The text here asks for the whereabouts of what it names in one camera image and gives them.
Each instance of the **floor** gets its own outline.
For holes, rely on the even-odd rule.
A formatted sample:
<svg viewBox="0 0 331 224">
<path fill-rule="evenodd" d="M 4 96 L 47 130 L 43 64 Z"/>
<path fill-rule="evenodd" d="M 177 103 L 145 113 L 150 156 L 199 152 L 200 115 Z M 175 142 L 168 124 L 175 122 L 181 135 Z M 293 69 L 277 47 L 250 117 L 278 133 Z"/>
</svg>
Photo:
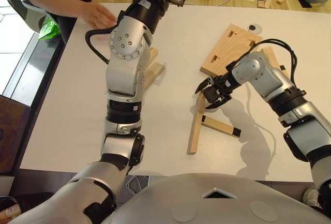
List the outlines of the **floor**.
<svg viewBox="0 0 331 224">
<path fill-rule="evenodd" d="M 7 0 L 0 0 L 0 94 L 4 92 L 33 34 Z"/>
</svg>

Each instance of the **chair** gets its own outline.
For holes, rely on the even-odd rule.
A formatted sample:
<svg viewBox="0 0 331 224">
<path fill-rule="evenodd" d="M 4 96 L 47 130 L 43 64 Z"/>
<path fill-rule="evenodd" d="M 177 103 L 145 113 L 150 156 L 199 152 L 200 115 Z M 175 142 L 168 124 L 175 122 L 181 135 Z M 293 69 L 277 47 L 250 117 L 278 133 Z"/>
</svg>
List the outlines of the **chair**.
<svg viewBox="0 0 331 224">
<path fill-rule="evenodd" d="M 43 21 L 46 17 L 45 13 L 26 8 L 21 0 L 7 1 L 33 31 L 40 33 Z"/>
</svg>

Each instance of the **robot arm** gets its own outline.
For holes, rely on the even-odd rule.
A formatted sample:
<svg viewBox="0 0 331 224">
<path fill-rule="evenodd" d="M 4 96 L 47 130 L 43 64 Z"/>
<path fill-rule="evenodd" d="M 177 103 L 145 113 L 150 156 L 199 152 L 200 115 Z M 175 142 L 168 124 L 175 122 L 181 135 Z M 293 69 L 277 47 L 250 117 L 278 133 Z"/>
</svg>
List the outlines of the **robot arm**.
<svg viewBox="0 0 331 224">
<path fill-rule="evenodd" d="M 310 162 L 313 181 L 318 189 L 331 187 L 331 124 L 322 113 L 304 98 L 283 72 L 273 68 L 261 52 L 246 54 L 236 66 L 215 78 L 208 77 L 202 90 L 209 103 L 216 108 L 231 99 L 230 94 L 249 82 L 279 116 L 283 127 L 289 127 L 284 139 L 293 155 Z"/>
</svg>

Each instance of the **white table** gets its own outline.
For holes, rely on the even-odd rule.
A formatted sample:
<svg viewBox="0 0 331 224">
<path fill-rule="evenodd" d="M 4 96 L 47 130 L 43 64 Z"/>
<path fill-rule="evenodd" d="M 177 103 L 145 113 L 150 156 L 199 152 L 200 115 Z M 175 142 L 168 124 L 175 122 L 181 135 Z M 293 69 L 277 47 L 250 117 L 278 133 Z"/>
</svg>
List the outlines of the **white table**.
<svg viewBox="0 0 331 224">
<path fill-rule="evenodd" d="M 115 14 L 127 4 L 105 4 Z M 161 77 L 146 91 L 143 162 L 132 174 L 175 175 L 190 172 L 227 173 L 267 181 L 311 181 L 308 163 L 294 158 L 284 142 L 277 115 L 250 85 L 233 93 L 218 111 L 208 113 L 242 130 L 236 139 L 202 127 L 198 152 L 186 155 L 194 112 L 193 95 L 206 75 L 200 65 L 233 23 L 262 27 L 263 38 L 287 42 L 298 57 L 295 75 L 307 99 L 330 119 L 330 15 L 268 9 L 170 6 L 154 35 Z M 99 160 L 107 111 L 106 65 L 88 48 L 88 26 L 76 23 L 56 70 L 26 149 L 21 168 L 78 172 Z M 108 37 L 93 44 L 109 56 Z M 280 64 L 290 68 L 286 50 L 273 46 Z"/>
</svg>

